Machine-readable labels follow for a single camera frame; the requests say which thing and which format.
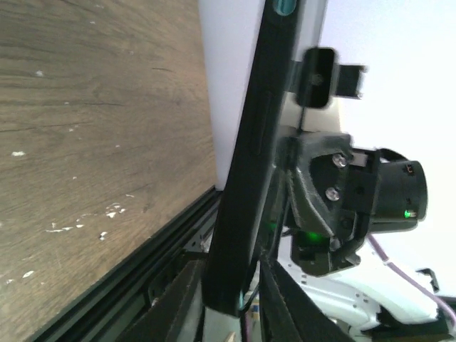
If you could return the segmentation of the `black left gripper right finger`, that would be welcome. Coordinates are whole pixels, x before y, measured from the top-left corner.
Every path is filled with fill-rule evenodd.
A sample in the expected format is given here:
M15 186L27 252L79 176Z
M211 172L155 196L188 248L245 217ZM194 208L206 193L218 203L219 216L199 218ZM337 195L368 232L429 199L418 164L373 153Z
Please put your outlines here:
M261 260L259 308L263 341L352 340L321 312L276 260Z

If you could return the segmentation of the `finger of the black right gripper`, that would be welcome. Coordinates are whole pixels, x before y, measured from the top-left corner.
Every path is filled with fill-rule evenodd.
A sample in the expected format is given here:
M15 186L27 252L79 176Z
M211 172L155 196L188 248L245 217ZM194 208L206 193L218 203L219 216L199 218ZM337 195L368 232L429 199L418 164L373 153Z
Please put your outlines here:
M302 133L283 137L281 148L297 227L323 237L335 236L348 167L336 166L333 156L349 156L351 136L345 133Z

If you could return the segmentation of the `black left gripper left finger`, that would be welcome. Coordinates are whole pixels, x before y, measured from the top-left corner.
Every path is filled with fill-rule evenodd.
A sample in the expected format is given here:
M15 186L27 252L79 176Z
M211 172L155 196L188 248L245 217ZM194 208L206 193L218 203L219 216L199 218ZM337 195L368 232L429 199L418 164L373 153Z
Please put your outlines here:
M117 340L126 342L200 341L204 306L202 260L190 261L156 304Z

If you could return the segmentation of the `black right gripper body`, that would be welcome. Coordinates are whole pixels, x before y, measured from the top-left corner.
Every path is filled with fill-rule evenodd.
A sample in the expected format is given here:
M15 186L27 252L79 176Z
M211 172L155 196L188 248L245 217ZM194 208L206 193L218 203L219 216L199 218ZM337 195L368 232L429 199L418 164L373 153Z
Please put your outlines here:
M292 133L279 139L276 164L291 206L291 260L325 276L357 266L378 192L378 155L360 152L345 133Z

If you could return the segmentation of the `teal edged black phone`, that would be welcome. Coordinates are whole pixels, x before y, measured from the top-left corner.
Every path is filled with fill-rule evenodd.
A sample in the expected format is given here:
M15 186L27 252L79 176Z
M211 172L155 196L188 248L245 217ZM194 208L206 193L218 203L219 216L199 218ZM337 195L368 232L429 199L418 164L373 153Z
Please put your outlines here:
M204 305L238 317L273 172L283 106L325 1L201 1L204 63L221 191L202 277Z

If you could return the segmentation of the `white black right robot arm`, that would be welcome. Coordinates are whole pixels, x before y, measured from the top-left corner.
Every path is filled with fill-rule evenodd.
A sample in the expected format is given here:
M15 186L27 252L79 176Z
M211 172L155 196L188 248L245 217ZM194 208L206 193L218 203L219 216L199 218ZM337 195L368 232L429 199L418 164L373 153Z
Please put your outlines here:
M261 233L259 295L265 341L351 341L345 323L372 341L431 328L455 335L455 313L436 295L429 269L402 270L378 233L423 221L422 165L389 149L363 150L345 133L279 133Z

